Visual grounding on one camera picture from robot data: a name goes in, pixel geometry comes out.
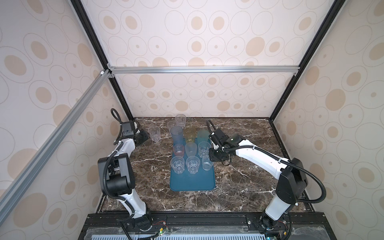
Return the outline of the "blue tall plastic glass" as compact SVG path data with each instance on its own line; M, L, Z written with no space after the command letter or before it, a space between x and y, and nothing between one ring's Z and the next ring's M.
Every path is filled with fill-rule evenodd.
M174 126L171 128L171 136L174 142L174 145L182 145L184 142L184 132L182 127Z

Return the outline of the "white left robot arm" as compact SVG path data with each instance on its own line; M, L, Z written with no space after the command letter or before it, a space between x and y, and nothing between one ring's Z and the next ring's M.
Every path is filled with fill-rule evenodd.
M114 142L116 148L110 155L98 160L101 189L104 195L122 203L131 218L139 219L148 213L146 203L135 190L136 178L130 156L149 136L133 121L119 121L119 124L120 131Z

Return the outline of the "yellow tall plastic glass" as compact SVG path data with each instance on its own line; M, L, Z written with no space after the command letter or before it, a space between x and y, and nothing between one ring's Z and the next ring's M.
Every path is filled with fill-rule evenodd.
M194 143L197 138L197 130L195 126L185 127L184 129L184 137L186 143Z

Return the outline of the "pink plastic glass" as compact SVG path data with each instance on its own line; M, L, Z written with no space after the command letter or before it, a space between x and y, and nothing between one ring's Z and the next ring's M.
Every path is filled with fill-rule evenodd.
M175 157L184 157L185 147L183 144L176 144L173 146L173 153Z

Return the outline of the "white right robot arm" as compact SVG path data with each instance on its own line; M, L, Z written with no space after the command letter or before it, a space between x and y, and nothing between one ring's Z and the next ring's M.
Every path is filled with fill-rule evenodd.
M214 144L209 151L211 161L223 162L236 155L263 168L278 180L275 196L263 213L265 220L278 221L299 202L308 185L306 174L298 169L303 166L301 161L276 156L238 134L229 137L220 128L210 130L210 139Z

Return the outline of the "green textured plastic glass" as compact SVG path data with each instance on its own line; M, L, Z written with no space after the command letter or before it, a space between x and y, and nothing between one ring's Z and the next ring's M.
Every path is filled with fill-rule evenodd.
M210 141L210 138L209 138L209 131L207 130L204 130L204 129L201 129L197 132L197 143L198 145L202 142L209 142Z

